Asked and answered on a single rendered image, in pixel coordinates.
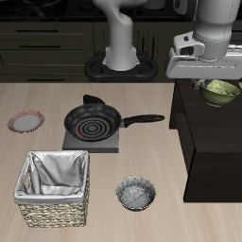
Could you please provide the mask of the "dark wooden cabinet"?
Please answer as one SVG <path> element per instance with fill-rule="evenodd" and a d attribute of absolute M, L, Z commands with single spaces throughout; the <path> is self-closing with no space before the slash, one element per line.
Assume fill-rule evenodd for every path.
<path fill-rule="evenodd" d="M 216 108 L 190 79 L 177 79 L 169 127 L 179 133 L 188 174 L 183 200 L 242 202 L 242 91 Z"/>

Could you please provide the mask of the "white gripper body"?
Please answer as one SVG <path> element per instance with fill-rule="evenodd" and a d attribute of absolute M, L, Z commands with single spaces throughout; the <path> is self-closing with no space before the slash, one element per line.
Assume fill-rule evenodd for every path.
<path fill-rule="evenodd" d="M 242 45 L 230 44 L 226 55 L 213 62 L 200 61 L 192 56 L 177 56 L 171 48 L 164 69 L 168 78 L 239 80 L 242 78 Z"/>

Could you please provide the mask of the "small pink-rimmed fluted dish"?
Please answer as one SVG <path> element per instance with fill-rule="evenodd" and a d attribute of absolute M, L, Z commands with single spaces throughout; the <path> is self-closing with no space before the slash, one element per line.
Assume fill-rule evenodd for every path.
<path fill-rule="evenodd" d="M 8 121 L 7 126 L 12 132 L 29 133 L 42 126 L 44 120 L 42 113 L 29 110 L 14 114 Z"/>

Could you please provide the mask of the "flat black base plate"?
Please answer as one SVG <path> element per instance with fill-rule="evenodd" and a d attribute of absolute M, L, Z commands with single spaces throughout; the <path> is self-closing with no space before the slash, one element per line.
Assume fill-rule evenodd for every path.
<path fill-rule="evenodd" d="M 157 63 L 145 51 L 138 51 L 140 63 L 128 71 L 114 71 L 104 65 L 106 57 L 104 51 L 97 51 L 85 63 L 85 75 L 94 83 L 147 83 L 151 82 L 158 74 Z"/>

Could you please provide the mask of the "black frying pan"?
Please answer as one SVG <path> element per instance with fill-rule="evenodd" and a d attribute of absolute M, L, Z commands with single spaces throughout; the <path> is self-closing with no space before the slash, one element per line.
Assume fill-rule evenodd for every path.
<path fill-rule="evenodd" d="M 84 142 L 98 142 L 108 139 L 120 128 L 127 128 L 131 124 L 163 120 L 164 116 L 159 114 L 122 118 L 119 111 L 109 105 L 90 103 L 70 111 L 64 119 L 64 126 L 76 139 Z"/>

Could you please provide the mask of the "green bowl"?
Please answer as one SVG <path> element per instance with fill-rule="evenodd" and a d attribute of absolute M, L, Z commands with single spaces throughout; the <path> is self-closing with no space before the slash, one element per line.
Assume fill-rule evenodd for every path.
<path fill-rule="evenodd" d="M 204 101 L 213 107 L 229 104 L 240 94 L 236 86 L 220 79 L 200 79 L 199 92 Z"/>

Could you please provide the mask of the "dark grey stove plate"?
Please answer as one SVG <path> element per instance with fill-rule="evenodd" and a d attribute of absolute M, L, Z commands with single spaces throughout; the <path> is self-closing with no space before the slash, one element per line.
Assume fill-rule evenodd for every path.
<path fill-rule="evenodd" d="M 65 132 L 62 144 L 63 150 L 87 150 L 89 153 L 118 153 L 119 132 L 98 142 L 84 142 L 75 138 L 68 130 Z"/>

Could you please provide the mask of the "grey bowl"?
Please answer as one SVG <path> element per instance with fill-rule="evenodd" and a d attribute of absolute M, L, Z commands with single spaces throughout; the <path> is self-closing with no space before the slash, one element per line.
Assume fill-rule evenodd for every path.
<path fill-rule="evenodd" d="M 115 195 L 126 209 L 141 212 L 153 203 L 157 193 L 151 181 L 140 176 L 130 176 L 118 183 Z"/>

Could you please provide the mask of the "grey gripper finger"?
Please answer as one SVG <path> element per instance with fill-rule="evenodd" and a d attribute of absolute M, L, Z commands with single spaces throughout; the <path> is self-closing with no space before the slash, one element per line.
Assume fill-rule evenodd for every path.
<path fill-rule="evenodd" d="M 201 83 L 204 84 L 203 82 L 205 81 L 205 79 L 195 79 L 195 78 L 193 78 L 192 81 L 193 81 L 193 89 L 197 91 L 197 90 L 199 90 L 200 84 Z"/>

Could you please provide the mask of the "dark kitchen cupboards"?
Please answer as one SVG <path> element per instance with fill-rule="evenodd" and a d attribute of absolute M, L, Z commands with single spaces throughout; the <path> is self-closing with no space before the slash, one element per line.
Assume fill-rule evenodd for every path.
<path fill-rule="evenodd" d="M 133 21 L 133 45 L 158 64 L 155 82 L 168 82 L 164 62 L 173 37 L 194 28 L 173 11 L 121 9 Z M 0 82 L 87 82 L 85 62 L 109 45 L 104 13 L 93 0 L 0 0 Z"/>

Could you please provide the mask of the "white-lined wicker basket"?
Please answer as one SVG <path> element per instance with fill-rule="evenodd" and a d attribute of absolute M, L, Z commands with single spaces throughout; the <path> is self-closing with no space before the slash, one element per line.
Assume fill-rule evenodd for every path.
<path fill-rule="evenodd" d="M 30 228 L 85 226 L 89 194 L 86 150 L 28 152 L 13 192 Z"/>

